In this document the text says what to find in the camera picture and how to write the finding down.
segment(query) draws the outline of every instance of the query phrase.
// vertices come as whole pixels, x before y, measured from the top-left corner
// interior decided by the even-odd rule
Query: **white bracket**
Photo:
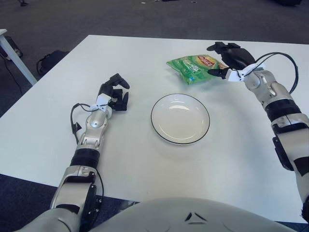
[[[110,103],[111,99],[112,98],[110,96],[108,96],[108,95],[106,95],[104,93],[101,93],[100,95],[98,95],[96,103],[92,104],[90,106],[90,110],[97,110],[97,109],[99,109],[99,110],[105,112],[107,110],[107,108],[110,108],[108,106],[108,103]]]
[[[263,68],[263,69],[265,68],[265,65],[263,63],[262,64],[255,63],[255,64],[248,65],[243,70],[232,70],[232,69],[229,69],[229,70],[227,70],[225,78],[228,81],[233,81],[233,82],[243,81],[245,76],[248,73],[250,73],[252,70],[254,70],[257,66],[259,68]]]

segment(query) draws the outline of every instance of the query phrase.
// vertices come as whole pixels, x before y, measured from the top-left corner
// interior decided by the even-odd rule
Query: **gray floor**
[[[7,28],[37,79],[36,61],[57,49],[72,50],[88,34],[309,44],[309,0],[298,7],[283,7],[273,0],[26,1],[27,7],[20,7],[16,0],[0,1],[0,28]],[[9,68],[23,92],[28,91],[31,85],[14,64],[9,63]],[[19,98],[0,59],[0,116]],[[55,191],[3,175],[0,184],[3,232],[18,229],[47,209]],[[121,204],[121,200],[106,198],[100,222],[117,213]],[[309,231],[307,225],[289,226]]]

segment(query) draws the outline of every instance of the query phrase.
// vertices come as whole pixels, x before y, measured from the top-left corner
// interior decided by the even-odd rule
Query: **black cable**
[[[22,91],[22,89],[21,89],[21,86],[20,86],[19,83],[16,81],[16,79],[15,79],[14,75],[12,74],[12,72],[9,70],[6,58],[5,58],[2,54],[0,54],[0,56],[1,56],[2,59],[4,60],[5,68],[6,68],[6,70],[10,73],[10,75],[12,76],[14,82],[17,84],[17,86],[18,86],[18,88],[19,88],[20,95],[22,96],[22,95],[23,95],[23,91]]]
[[[253,70],[251,70],[247,75],[249,75],[250,73],[252,73],[256,68],[258,68],[264,61],[266,61],[267,59],[269,59],[269,58],[271,58],[272,56],[274,56],[274,55],[282,55],[282,56],[285,56],[285,57],[287,57],[292,63],[293,63],[293,65],[294,65],[294,68],[295,68],[295,80],[294,80],[294,83],[293,83],[293,85],[292,85],[292,88],[291,88],[291,90],[290,90],[290,94],[291,93],[293,93],[293,91],[296,89],[296,87],[297,87],[297,84],[298,84],[298,79],[299,79],[299,74],[298,74],[298,66],[296,65],[296,62],[293,60],[293,58],[290,56],[290,55],[288,55],[288,54],[286,54],[286,53],[282,53],[282,52],[270,52],[270,53],[267,53],[267,54],[265,54],[265,55],[262,55],[260,58],[258,58],[255,62],[258,62],[260,59],[262,59],[263,57],[265,57],[265,56],[269,56],[269,57],[267,57],[267,58],[265,58],[261,63],[259,63],[259,65],[258,66],[256,66]]]
[[[78,138],[77,138],[77,131],[78,131],[78,124],[74,124],[73,123],[73,111],[78,107],[78,106],[80,106],[83,110],[85,110],[86,112],[94,112],[94,111],[97,111],[97,110],[99,110],[99,109],[96,109],[96,110],[86,110],[84,107],[83,107],[83,105],[84,106],[87,106],[87,107],[90,107],[90,105],[88,105],[88,104],[84,104],[84,103],[77,103],[77,104],[75,104],[73,107],[72,107],[72,109],[71,109],[71,114],[70,114],[70,121],[71,121],[71,128],[72,128],[72,133],[73,133],[73,135],[74,135],[74,137],[75,137],[75,140],[76,140],[76,143],[78,144]]]

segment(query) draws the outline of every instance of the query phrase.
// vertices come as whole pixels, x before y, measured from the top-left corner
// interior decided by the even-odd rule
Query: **chip bag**
[[[225,65],[208,55],[182,57],[168,61],[167,64],[179,72],[188,85],[214,78],[208,74],[209,69],[226,68]]]

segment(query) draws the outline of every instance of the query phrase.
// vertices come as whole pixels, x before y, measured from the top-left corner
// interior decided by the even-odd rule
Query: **robotic hand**
[[[221,54],[223,62],[229,66],[208,73],[228,81],[243,81],[266,111],[275,133],[273,143],[278,158],[285,169],[295,172],[303,202],[302,216],[309,222],[309,119],[301,113],[290,94],[298,81],[295,62],[289,55],[270,53],[285,55],[295,65],[297,78],[289,93],[270,71],[263,69],[263,62],[257,64],[253,56],[237,44],[216,42],[207,50]]]

